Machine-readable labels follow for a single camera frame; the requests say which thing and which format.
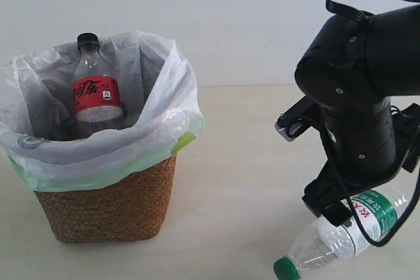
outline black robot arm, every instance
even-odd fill
[[[390,97],[420,95],[420,5],[382,14],[332,0],[326,7],[335,15],[295,71],[305,97],[279,117],[276,129],[288,141],[310,127],[320,132],[327,162],[303,201],[338,226],[352,216],[343,199],[418,164],[420,106],[400,111]]]

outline white wall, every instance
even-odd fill
[[[338,0],[381,12],[399,0]],[[131,30],[177,40],[199,84],[292,83],[330,14],[324,0],[0,0],[0,63],[15,54]]]

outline wicker basket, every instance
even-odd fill
[[[140,241],[161,229],[177,157],[100,190],[35,194],[63,243]]]

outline white table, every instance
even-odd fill
[[[275,279],[273,262],[314,219],[301,196],[326,159],[314,130],[291,144],[274,130],[300,97],[294,86],[200,89],[207,129],[179,154],[164,226],[149,241],[59,243],[35,195],[1,160],[0,279]],[[401,172],[394,183],[411,197],[416,176]],[[386,247],[308,279],[417,279],[419,224],[420,208]]]

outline water bottle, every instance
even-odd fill
[[[380,239],[407,207],[394,187],[380,186],[353,196],[352,203],[368,235]],[[335,227],[324,217],[311,223],[295,240],[287,256],[274,264],[279,280],[298,280],[311,272],[342,266],[369,247],[354,218],[351,226]]]
[[[104,129],[123,128],[123,110],[113,69],[99,54],[93,33],[77,37],[80,62],[73,75],[73,97],[77,131],[81,138]]]

